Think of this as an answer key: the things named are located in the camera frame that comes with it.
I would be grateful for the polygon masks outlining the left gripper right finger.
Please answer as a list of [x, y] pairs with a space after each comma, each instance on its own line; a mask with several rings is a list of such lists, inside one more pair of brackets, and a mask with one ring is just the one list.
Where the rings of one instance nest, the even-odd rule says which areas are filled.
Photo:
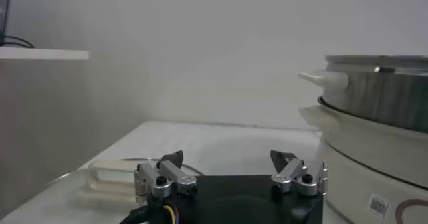
[[314, 161], [307, 165], [296, 155], [278, 150], [271, 150], [270, 158], [276, 170], [270, 177], [275, 196], [291, 191], [305, 197], [327, 194], [328, 167], [325, 162]]

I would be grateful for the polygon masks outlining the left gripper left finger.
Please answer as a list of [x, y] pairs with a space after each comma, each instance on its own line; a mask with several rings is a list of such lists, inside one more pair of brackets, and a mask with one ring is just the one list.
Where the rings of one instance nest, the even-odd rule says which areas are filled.
[[183, 152], [181, 150], [164, 155], [156, 164], [138, 164], [134, 170], [134, 191], [138, 197], [148, 195], [165, 199], [173, 194], [194, 196], [198, 192], [197, 178], [181, 169]]

